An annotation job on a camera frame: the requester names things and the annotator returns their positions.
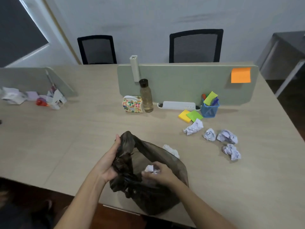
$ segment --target orange sticky note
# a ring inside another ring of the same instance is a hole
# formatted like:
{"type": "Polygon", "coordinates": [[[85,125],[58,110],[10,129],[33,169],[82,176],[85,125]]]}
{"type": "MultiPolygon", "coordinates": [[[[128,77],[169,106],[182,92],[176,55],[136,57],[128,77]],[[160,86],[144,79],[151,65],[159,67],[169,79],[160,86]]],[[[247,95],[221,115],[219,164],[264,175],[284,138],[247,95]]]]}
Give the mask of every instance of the orange sticky note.
{"type": "Polygon", "coordinates": [[[233,68],[231,71],[231,83],[251,83],[250,67],[233,68]]]}

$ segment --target black garbage bag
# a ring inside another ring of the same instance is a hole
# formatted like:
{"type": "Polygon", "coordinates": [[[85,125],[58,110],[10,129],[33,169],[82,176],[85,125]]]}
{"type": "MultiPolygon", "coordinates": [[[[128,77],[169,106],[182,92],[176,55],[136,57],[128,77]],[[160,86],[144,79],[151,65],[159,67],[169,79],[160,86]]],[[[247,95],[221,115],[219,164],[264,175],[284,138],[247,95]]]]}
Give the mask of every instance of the black garbage bag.
{"type": "Polygon", "coordinates": [[[121,145],[112,163],[118,173],[118,176],[110,181],[113,192],[123,191],[127,198],[132,198],[148,215],[162,213],[178,204],[179,199],[170,189],[153,180],[142,179],[141,171],[152,162],[161,162],[188,186],[185,165],[166,150],[140,140],[129,131],[123,133],[120,138],[121,145]]]}

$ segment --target hand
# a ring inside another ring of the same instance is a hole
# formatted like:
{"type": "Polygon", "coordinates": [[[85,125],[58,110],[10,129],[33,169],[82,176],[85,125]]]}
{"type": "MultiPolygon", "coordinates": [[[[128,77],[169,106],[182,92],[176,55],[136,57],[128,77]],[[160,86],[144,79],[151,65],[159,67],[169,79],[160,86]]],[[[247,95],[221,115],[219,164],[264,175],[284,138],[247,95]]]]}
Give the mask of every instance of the hand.
{"type": "Polygon", "coordinates": [[[121,139],[119,135],[116,135],[116,139],[112,147],[102,156],[102,158],[95,165],[95,169],[101,175],[101,178],[107,183],[108,181],[114,179],[117,176],[117,173],[114,171],[112,162],[115,159],[116,151],[121,144],[121,139]]]}
{"type": "Polygon", "coordinates": [[[155,180],[158,183],[167,187],[171,187],[173,184],[179,181],[179,179],[173,174],[173,171],[170,168],[168,168],[167,165],[162,164],[160,162],[153,162],[153,165],[157,166],[158,169],[160,169],[160,173],[153,174],[142,171],[141,174],[143,177],[155,180]]]}

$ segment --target bottle cap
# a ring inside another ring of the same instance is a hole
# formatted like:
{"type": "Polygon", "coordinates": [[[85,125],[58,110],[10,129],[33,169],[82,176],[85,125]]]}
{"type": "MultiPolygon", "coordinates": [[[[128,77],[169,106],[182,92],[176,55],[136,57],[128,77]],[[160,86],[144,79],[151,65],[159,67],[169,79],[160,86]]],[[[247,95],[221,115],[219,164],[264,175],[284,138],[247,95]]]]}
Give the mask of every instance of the bottle cap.
{"type": "Polygon", "coordinates": [[[141,88],[146,88],[148,87],[148,80],[147,79],[141,79],[139,81],[141,88]]]}

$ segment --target chair backrest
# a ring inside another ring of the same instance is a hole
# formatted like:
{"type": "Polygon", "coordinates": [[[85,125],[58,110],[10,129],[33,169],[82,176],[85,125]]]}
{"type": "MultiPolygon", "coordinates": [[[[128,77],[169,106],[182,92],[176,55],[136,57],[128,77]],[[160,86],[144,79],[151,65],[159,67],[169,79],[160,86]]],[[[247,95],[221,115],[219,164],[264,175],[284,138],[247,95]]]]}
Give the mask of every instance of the chair backrest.
{"type": "Polygon", "coordinates": [[[169,62],[219,62],[223,29],[170,34],[169,62]]]}
{"type": "Polygon", "coordinates": [[[112,36],[91,35],[77,41],[83,64],[116,64],[112,36]]]}

